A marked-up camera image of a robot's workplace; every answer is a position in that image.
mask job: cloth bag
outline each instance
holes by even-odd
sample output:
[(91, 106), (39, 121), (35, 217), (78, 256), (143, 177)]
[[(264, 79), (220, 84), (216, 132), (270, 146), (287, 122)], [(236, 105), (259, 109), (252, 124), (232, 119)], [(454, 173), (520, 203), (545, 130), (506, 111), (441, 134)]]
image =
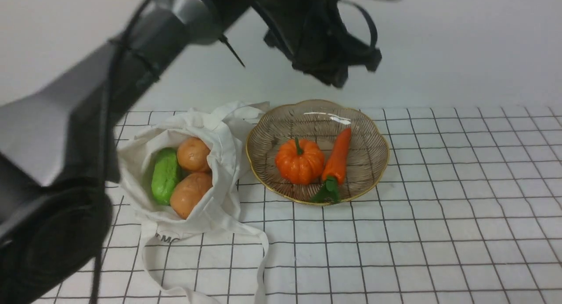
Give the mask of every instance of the cloth bag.
[[(223, 229), (235, 234), (250, 235), (261, 242), (264, 257), (257, 269), (255, 304), (265, 303), (263, 270), (269, 250), (265, 232), (238, 221), (240, 202), (236, 182), (249, 170), (243, 155), (246, 138), (253, 125), (243, 119), (257, 118), (269, 108), (269, 103), (249, 105), (231, 102), (211, 113), (190, 109), (147, 128), (118, 149), (121, 187), (140, 222), (139, 255), (144, 270), (162, 292), (182, 294), (187, 304), (218, 304), (214, 298), (180, 286), (166, 290), (149, 272), (145, 246), (153, 239), (177, 242)], [(177, 148), (181, 142), (195, 136), (211, 149), (207, 162), (213, 172), (213, 187), (195, 206), (186, 220), (181, 219), (169, 206), (159, 206), (152, 198), (151, 179), (156, 153), (167, 147)]]

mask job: pumpkin stem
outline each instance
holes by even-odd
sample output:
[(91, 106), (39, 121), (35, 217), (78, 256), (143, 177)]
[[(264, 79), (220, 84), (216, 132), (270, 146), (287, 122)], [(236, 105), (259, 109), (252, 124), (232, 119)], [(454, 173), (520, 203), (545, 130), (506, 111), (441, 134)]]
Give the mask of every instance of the pumpkin stem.
[(297, 146), (297, 156), (302, 156), (305, 151), (301, 148), (298, 137), (295, 137), (295, 146)]

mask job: green cucumber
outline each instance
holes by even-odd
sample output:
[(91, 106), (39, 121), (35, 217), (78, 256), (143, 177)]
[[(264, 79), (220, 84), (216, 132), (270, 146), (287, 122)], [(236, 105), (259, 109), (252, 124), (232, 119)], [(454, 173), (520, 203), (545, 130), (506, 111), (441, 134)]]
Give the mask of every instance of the green cucumber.
[(170, 205), (175, 186), (181, 181), (181, 168), (177, 163), (176, 150), (164, 148), (156, 154), (152, 174), (152, 196), (160, 205)]

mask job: gold-rimmed dish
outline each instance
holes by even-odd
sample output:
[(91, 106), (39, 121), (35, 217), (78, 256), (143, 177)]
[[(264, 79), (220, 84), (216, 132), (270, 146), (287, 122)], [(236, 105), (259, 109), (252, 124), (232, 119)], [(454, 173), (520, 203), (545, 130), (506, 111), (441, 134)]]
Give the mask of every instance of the gold-rimmed dish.
[(311, 198), (321, 188), (321, 180), (294, 185), (281, 177), (275, 166), (279, 147), (298, 137), (318, 144), (328, 160), (337, 135), (351, 127), (345, 182), (339, 186), (341, 202), (348, 202), (377, 186), (390, 159), (390, 149), (374, 121), (359, 110), (325, 100), (307, 100), (276, 107), (262, 116), (246, 141), (246, 154), (252, 172), (269, 190), (294, 202), (326, 206)]

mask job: grid tablecloth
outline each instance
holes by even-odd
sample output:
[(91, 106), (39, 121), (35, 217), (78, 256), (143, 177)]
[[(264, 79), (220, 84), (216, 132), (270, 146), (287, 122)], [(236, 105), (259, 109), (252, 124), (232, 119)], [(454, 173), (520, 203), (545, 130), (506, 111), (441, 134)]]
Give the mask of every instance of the grid tablecloth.
[[(324, 208), (239, 180), (241, 221), (271, 242), (268, 304), (562, 303), (562, 107), (363, 108), (392, 147), (381, 183)], [(129, 112), (119, 141), (175, 112)], [(140, 264), (124, 192), (106, 239), (100, 304), (181, 304)], [(261, 245), (216, 232), (147, 248), (164, 286), (251, 303)], [(36, 304), (87, 304), (92, 264)]]

